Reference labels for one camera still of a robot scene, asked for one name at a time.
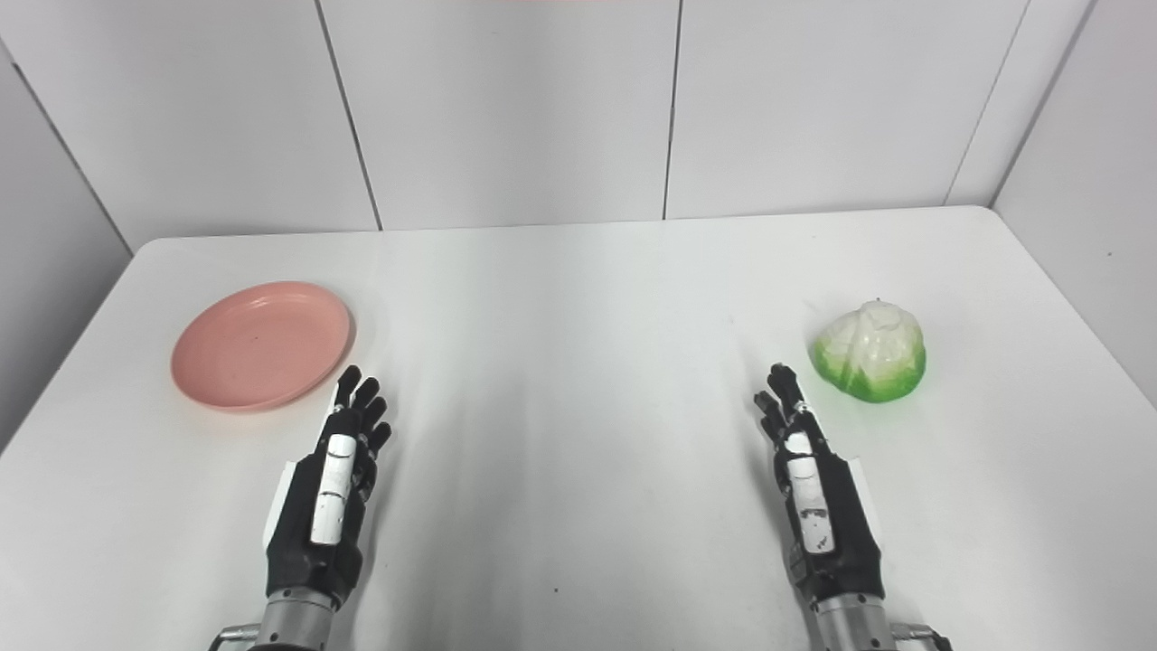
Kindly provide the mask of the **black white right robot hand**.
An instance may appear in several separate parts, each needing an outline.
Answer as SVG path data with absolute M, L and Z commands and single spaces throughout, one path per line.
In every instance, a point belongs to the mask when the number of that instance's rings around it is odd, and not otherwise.
M 774 363 L 766 383 L 756 407 L 793 532 L 788 569 L 795 589 L 809 602 L 843 594 L 884 599 L 883 555 L 850 463 L 831 449 L 793 367 Z

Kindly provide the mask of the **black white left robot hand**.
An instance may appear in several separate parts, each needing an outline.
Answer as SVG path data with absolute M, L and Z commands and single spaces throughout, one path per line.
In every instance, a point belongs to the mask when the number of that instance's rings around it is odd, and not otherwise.
M 266 595 L 314 590 L 339 609 L 362 574 L 359 539 L 392 436 L 379 379 L 344 368 L 315 447 L 293 463 L 266 543 Z

